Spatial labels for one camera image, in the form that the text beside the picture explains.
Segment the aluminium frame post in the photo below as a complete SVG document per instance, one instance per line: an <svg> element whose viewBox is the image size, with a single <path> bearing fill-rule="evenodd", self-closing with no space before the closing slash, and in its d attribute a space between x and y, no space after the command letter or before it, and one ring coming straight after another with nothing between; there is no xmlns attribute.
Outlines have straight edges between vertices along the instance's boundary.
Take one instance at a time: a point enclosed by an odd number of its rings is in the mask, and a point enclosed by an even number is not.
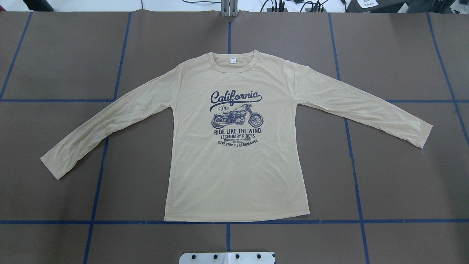
<svg viewBox="0 0 469 264"><path fill-rule="evenodd" d="M221 17L237 17L238 15L238 0L221 0Z"/></svg>

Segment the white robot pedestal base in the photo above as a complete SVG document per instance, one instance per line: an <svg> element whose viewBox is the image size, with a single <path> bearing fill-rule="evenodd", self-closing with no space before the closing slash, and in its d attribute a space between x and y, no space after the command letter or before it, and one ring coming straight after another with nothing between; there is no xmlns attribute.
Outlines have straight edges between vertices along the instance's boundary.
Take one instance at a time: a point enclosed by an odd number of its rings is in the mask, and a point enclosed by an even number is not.
<svg viewBox="0 0 469 264"><path fill-rule="evenodd" d="M209 252L184 253L179 264L275 264L271 252Z"/></svg>

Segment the beige long sleeve graphic shirt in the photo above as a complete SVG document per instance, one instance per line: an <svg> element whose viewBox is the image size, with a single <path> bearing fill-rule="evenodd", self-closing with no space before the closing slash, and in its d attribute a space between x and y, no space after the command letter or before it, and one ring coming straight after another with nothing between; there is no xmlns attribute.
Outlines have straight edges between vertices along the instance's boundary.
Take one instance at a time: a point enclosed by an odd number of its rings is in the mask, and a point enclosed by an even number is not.
<svg viewBox="0 0 469 264"><path fill-rule="evenodd" d="M249 222L310 213L299 104L422 148L432 125L345 82L257 50L189 59L111 103L41 157L62 178L113 132L171 108L165 221Z"/></svg>

